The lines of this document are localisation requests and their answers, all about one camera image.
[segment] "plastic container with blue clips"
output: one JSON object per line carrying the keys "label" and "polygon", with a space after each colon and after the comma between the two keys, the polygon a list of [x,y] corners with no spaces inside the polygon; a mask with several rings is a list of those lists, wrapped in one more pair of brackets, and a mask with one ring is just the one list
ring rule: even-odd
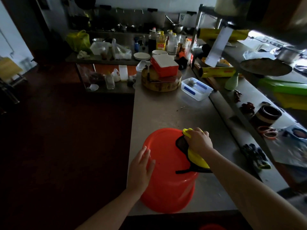
{"label": "plastic container with blue clips", "polygon": [[201,101],[209,97],[212,88],[197,79],[191,77],[181,82],[181,89],[197,101]]}

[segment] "hand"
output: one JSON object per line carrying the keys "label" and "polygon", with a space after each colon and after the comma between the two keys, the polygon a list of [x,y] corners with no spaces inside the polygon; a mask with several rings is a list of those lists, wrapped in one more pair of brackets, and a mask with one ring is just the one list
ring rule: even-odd
{"label": "hand", "polygon": [[152,160],[148,166],[148,170],[146,170],[149,155],[150,149],[146,150],[146,146],[144,146],[132,160],[129,168],[127,190],[135,193],[139,197],[146,190],[156,164],[156,161]]}
{"label": "hand", "polygon": [[204,158],[203,155],[213,148],[211,139],[209,138],[209,132],[202,132],[202,130],[197,127],[194,130],[188,130],[187,133],[191,135],[191,138],[185,136],[189,147]]}

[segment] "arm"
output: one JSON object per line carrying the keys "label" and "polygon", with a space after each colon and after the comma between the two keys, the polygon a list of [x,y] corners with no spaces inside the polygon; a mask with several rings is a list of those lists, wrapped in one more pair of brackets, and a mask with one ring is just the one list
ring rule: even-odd
{"label": "arm", "polygon": [[213,149],[209,133],[188,131],[189,146],[210,166],[236,207],[255,230],[307,229],[307,219],[285,199]]}
{"label": "arm", "polygon": [[120,228],[133,205],[147,188],[154,170],[155,160],[151,161],[146,170],[150,150],[144,154],[145,151],[146,147],[142,148],[130,164],[127,188],[76,230],[117,230]]}

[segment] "red bucket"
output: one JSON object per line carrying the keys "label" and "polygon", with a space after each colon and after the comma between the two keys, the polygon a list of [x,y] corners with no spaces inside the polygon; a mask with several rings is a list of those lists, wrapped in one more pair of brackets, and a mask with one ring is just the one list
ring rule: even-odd
{"label": "red bucket", "polygon": [[175,173],[190,167],[185,154],[175,144],[180,136],[181,130],[162,128],[150,134],[144,142],[144,146],[151,150],[150,160],[156,160],[156,166],[141,201],[153,211],[175,213],[192,199],[198,173]]}

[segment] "forearm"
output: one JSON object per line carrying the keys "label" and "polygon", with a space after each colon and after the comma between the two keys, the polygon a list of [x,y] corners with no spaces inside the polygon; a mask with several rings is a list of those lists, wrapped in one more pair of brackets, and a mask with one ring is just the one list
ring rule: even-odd
{"label": "forearm", "polygon": [[76,230],[117,230],[140,195],[124,190],[116,199],[104,206]]}
{"label": "forearm", "polygon": [[253,229],[307,228],[305,216],[297,209],[216,150],[200,155]]}

